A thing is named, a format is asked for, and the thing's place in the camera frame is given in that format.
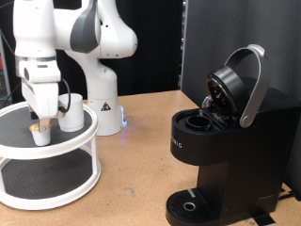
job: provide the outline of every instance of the drip tray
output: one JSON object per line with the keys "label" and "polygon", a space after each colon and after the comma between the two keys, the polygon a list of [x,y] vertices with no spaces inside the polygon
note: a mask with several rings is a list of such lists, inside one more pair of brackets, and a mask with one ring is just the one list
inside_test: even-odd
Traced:
{"label": "drip tray", "polygon": [[197,188],[177,192],[166,204],[166,218],[170,225],[218,225],[218,215],[208,205]]}
{"label": "drip tray", "polygon": [[76,149],[50,158],[10,160],[1,173],[7,194],[27,200],[48,199],[84,184],[92,175],[92,159]]}

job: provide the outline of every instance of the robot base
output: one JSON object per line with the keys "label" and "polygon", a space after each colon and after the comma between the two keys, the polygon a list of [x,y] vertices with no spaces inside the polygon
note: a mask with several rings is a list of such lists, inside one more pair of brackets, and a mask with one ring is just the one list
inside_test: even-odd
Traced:
{"label": "robot base", "polygon": [[87,105],[96,112],[99,120],[97,136],[114,135],[126,125],[118,97],[106,100],[89,99]]}

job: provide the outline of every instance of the cable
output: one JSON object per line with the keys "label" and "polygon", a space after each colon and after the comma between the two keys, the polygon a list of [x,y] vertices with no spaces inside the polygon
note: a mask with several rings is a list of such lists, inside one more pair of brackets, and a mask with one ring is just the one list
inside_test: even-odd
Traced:
{"label": "cable", "polygon": [[0,33],[1,33],[1,36],[3,37],[3,40],[5,41],[5,43],[6,43],[7,46],[8,46],[9,51],[15,56],[15,53],[13,52],[13,50],[12,50],[11,47],[10,47],[10,45],[8,44],[8,41],[7,41],[6,37],[4,36],[4,34],[3,34],[3,32],[2,32],[1,29],[0,29]]}
{"label": "cable", "polygon": [[8,97],[8,96],[0,98],[0,101],[4,101],[4,100],[6,100],[6,99],[7,99],[7,97]]}
{"label": "cable", "polygon": [[12,90],[12,92],[10,93],[10,95],[8,96],[8,98],[6,99],[6,101],[4,102],[4,104],[3,104],[3,107],[5,107],[6,106],[6,104],[7,104],[7,102],[8,102],[8,99],[11,97],[11,95],[17,90],[17,88],[21,85],[21,81],[20,81],[20,83],[17,85],[17,87],[15,87],[13,90]]}
{"label": "cable", "polygon": [[294,194],[290,193],[290,194],[287,194],[287,195],[283,195],[283,196],[279,197],[279,200],[285,200],[285,199],[288,199],[290,197],[294,197]]}
{"label": "cable", "polygon": [[[14,1],[8,2],[8,3],[4,4],[4,5],[2,5],[2,6],[0,7],[0,9],[6,7],[6,6],[10,5],[10,4],[13,4],[13,3],[14,3]],[[3,40],[5,41],[5,43],[6,43],[7,46],[8,46],[9,51],[15,56],[14,51],[11,49],[10,45],[8,44],[8,41],[7,41],[6,37],[4,36],[4,34],[3,34],[3,32],[2,32],[1,29],[0,29],[0,33],[1,33],[1,36],[3,37]]]}
{"label": "cable", "polygon": [[10,5],[10,4],[13,4],[13,2],[14,2],[14,1],[2,5],[2,6],[0,7],[0,9],[6,7],[6,6]]}
{"label": "cable", "polygon": [[66,80],[64,78],[62,78],[62,81],[65,83],[65,86],[67,88],[67,92],[68,92],[68,97],[69,97],[69,101],[68,101],[68,105],[67,105],[67,109],[65,109],[65,107],[60,106],[58,109],[63,112],[63,113],[67,113],[70,109],[70,105],[71,105],[71,93],[70,93],[70,89],[69,89],[69,85],[66,82]]}

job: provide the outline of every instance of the coffee machine lid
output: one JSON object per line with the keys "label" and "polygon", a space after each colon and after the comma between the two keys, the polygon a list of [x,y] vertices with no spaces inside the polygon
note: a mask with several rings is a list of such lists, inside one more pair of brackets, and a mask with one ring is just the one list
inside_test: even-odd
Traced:
{"label": "coffee machine lid", "polygon": [[[256,85],[248,95],[244,83],[235,73],[236,66],[247,56],[254,54],[259,64]],[[210,73],[207,79],[209,92],[230,114],[240,117],[240,125],[249,127],[254,121],[273,76],[272,66],[262,47],[250,44],[233,52],[224,66]]]}

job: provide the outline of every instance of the coffee machine handle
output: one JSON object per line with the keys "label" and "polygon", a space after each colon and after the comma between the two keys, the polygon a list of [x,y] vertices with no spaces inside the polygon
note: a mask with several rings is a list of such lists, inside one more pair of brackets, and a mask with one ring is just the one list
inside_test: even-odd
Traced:
{"label": "coffee machine handle", "polygon": [[234,70],[235,67],[250,54],[254,54],[258,60],[258,79],[240,119],[240,124],[243,128],[249,127],[254,121],[272,80],[272,65],[264,52],[265,51],[261,46],[250,44],[247,47],[238,49],[232,53],[225,63],[226,66]]}

